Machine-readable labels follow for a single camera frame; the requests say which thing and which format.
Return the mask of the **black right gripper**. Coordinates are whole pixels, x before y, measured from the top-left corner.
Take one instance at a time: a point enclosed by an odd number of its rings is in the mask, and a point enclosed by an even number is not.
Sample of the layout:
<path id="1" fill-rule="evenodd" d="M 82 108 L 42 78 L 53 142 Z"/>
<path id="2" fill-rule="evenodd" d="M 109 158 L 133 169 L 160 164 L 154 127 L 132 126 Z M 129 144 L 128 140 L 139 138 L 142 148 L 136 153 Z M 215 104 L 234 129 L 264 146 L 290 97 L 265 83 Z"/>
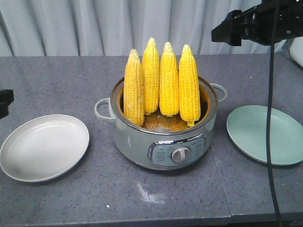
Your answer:
<path id="1" fill-rule="evenodd" d="M 264 0 L 244 12 L 229 12 L 224 21 L 212 30 L 212 42 L 241 46 L 244 39 L 270 45 L 302 35 L 301 0 Z"/>

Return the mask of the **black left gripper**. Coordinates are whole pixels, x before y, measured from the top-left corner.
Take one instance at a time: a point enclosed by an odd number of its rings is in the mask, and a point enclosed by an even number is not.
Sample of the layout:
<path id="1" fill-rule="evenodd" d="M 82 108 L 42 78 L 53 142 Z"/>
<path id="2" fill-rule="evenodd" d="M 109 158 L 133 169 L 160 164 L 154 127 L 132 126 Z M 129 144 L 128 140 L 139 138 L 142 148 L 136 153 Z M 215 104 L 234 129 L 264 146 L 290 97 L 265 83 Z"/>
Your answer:
<path id="1" fill-rule="evenodd" d="M 14 92 L 11 89 L 0 90 L 0 119 L 8 116 L 9 105 L 14 101 Z"/>

